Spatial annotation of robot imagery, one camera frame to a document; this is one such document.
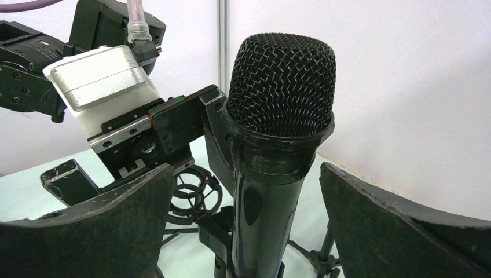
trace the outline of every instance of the wall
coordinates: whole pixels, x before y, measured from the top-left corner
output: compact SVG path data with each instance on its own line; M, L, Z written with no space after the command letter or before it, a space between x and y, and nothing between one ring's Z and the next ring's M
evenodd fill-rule
M15 3L18 0L3 0ZM67 41L76 0L24 13L0 14L0 20L17 21ZM163 51L151 78L160 95L188 95L218 83L217 8L214 0L146 0L144 8L166 23ZM85 135L67 113L54 124L48 116L0 109L2 140L0 176L88 149Z
M231 62L259 32L333 47L336 129L320 154L416 202L491 220L489 1L235 0L230 9Z

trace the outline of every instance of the transparent plastic tube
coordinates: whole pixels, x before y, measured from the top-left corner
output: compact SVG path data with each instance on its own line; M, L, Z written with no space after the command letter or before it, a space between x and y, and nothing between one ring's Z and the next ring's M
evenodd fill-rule
M143 0L128 0L128 42L134 40L151 41L148 24L145 21L145 11L143 10Z

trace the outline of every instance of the microphone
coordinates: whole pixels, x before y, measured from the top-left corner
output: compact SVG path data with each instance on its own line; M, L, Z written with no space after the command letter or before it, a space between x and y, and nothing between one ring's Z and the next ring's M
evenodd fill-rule
M236 277L276 278L298 197L317 147L334 130L333 50L292 34L256 34L240 46L223 112L235 169Z

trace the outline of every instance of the microphone handle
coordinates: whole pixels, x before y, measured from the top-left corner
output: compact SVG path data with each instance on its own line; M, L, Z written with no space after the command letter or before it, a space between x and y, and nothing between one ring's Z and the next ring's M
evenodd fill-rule
M277 278L303 184L264 184L236 170L232 261L235 275Z

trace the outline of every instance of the black mesh grille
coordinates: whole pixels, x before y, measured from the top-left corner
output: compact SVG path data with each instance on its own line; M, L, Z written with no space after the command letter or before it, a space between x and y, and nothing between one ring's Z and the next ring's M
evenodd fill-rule
M257 34L240 46L227 101L235 121L262 134L301 137L331 120L336 61L322 41Z

